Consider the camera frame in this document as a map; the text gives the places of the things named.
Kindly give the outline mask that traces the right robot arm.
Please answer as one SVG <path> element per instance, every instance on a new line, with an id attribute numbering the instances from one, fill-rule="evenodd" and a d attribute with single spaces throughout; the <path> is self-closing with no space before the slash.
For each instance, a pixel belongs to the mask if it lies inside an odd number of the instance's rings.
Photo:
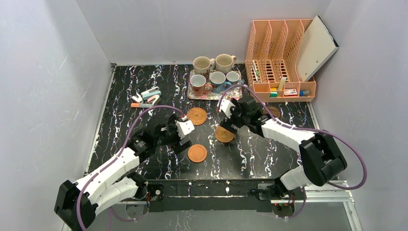
<path id="1" fill-rule="evenodd" d="M 236 133 L 243 126 L 260 137 L 278 141 L 295 150 L 302 164 L 274 179 L 265 192 L 284 196 L 301 186 L 323 186 L 347 168 L 347 162 L 334 138 L 322 132 L 298 130 L 281 122 L 263 109 L 251 96 L 236 100 L 222 99 L 219 111 L 224 118 L 221 127 Z"/>

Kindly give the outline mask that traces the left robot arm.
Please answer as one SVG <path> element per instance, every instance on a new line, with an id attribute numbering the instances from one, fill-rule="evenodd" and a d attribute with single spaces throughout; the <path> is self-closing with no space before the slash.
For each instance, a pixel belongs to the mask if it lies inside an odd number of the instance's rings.
<path id="1" fill-rule="evenodd" d="M 54 212 L 73 231 L 84 231 L 96 216 L 128 198 L 144 198 L 148 181 L 130 171 L 161 146 L 179 154 L 191 146 L 186 136 L 194 130 L 187 117 L 172 115 L 166 124 L 137 131 L 111 159 L 81 179 L 66 180 L 58 190 Z"/>

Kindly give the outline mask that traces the beige mug with number three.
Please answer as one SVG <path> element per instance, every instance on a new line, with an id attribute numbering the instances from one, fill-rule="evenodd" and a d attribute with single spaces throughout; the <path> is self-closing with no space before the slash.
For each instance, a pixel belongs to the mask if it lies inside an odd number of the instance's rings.
<path id="1" fill-rule="evenodd" d="M 215 58 L 216 71 L 224 74 L 230 72 L 236 63 L 236 56 L 228 54 L 220 54 Z"/>

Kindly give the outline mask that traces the dark walnut round coaster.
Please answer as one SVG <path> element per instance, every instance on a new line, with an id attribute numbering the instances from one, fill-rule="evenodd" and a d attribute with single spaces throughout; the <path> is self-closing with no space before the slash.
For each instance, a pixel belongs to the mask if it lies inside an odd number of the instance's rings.
<path id="1" fill-rule="evenodd" d="M 267 106 L 267 108 L 275 118 L 279 119 L 281 117 L 281 111 L 277 107 Z"/>

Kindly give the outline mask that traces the woven rattan coaster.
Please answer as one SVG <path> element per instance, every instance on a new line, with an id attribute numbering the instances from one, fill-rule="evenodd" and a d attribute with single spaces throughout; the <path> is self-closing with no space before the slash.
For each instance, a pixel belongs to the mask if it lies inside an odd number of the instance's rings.
<path id="1" fill-rule="evenodd" d="M 199 126 L 207 120 L 207 112 L 203 108 L 194 107 L 187 112 L 187 118 L 193 125 Z"/>
<path id="2" fill-rule="evenodd" d="M 218 126 L 215 130 L 215 138 L 219 142 L 228 143 L 235 138 L 235 135 L 232 132 L 226 130 L 225 128 Z"/>

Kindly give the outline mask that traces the terracotta round coaster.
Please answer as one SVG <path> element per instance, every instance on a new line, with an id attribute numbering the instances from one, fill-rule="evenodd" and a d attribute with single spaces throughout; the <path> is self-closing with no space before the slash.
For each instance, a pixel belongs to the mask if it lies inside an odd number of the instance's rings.
<path id="1" fill-rule="evenodd" d="M 204 161 L 206 157 L 207 149 L 200 144 L 195 144 L 191 146 L 188 150 L 188 158 L 190 161 L 194 163 L 200 163 Z"/>

